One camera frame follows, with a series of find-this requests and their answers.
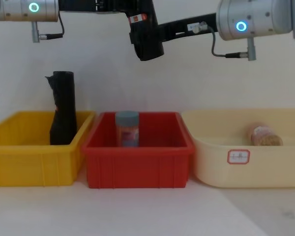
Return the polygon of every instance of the blue lid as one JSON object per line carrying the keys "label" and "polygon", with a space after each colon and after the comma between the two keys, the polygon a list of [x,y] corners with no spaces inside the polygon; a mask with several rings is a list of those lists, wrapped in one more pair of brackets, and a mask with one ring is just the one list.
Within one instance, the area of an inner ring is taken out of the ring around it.
{"label": "blue lid", "polygon": [[124,111],[116,113],[116,125],[132,127],[139,125],[139,112]]}

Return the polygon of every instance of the white wall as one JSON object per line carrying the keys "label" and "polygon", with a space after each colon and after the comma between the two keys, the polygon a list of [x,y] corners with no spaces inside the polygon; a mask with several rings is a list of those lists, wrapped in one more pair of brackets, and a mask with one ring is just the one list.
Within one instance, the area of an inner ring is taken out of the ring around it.
{"label": "white wall", "polygon": [[[216,11],[219,0],[154,0],[159,23]],[[44,76],[75,73],[77,108],[175,110],[295,107],[295,41],[281,35],[256,39],[258,60],[219,59],[211,35],[164,43],[165,55],[140,62],[123,14],[63,13],[64,39],[31,43],[30,23],[0,23],[0,120],[17,110],[52,110]],[[61,30],[39,23],[40,32]],[[246,49],[224,42],[217,52]]]}

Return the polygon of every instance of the white table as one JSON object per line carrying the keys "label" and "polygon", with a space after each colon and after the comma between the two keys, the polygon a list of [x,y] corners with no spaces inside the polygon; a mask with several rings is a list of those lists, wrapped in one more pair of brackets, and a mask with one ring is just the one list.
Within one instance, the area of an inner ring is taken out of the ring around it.
{"label": "white table", "polygon": [[295,236],[295,190],[0,188],[0,236]]}

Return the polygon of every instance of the yellow plastic bin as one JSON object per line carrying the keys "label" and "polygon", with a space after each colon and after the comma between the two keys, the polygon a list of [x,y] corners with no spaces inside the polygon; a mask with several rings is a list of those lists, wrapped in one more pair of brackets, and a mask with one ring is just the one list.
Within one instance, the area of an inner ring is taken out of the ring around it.
{"label": "yellow plastic bin", "polygon": [[71,185],[84,156],[80,146],[95,113],[77,112],[70,145],[49,145],[54,112],[19,112],[0,123],[0,186]]}
{"label": "yellow plastic bin", "polygon": [[[182,117],[196,145],[200,181],[222,188],[295,187],[295,109],[188,111]],[[247,127],[259,121],[284,146],[251,146]]]}

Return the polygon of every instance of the red-bordered label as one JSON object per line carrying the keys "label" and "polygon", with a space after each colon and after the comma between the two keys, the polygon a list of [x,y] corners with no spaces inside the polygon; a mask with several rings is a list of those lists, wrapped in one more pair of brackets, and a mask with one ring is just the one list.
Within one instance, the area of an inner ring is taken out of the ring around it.
{"label": "red-bordered label", "polygon": [[227,162],[231,165],[246,165],[249,163],[249,150],[230,150],[228,152]]}
{"label": "red-bordered label", "polygon": [[136,22],[140,22],[140,21],[145,21],[148,18],[148,16],[146,14],[139,14],[136,16],[130,16],[129,17],[129,23],[136,23]]}

